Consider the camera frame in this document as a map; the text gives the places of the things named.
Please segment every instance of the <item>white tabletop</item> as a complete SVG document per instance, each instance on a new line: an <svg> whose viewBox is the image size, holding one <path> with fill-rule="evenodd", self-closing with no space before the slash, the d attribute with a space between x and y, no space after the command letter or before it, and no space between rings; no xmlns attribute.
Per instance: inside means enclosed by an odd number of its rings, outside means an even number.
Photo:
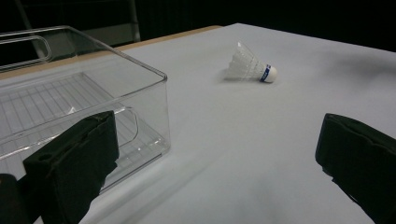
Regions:
<svg viewBox="0 0 396 224"><path fill-rule="evenodd" d="M274 83L224 80L238 41ZM396 137L395 53L239 23L124 52L168 75L172 146L83 222L374 223L315 151L326 113Z"/></svg>

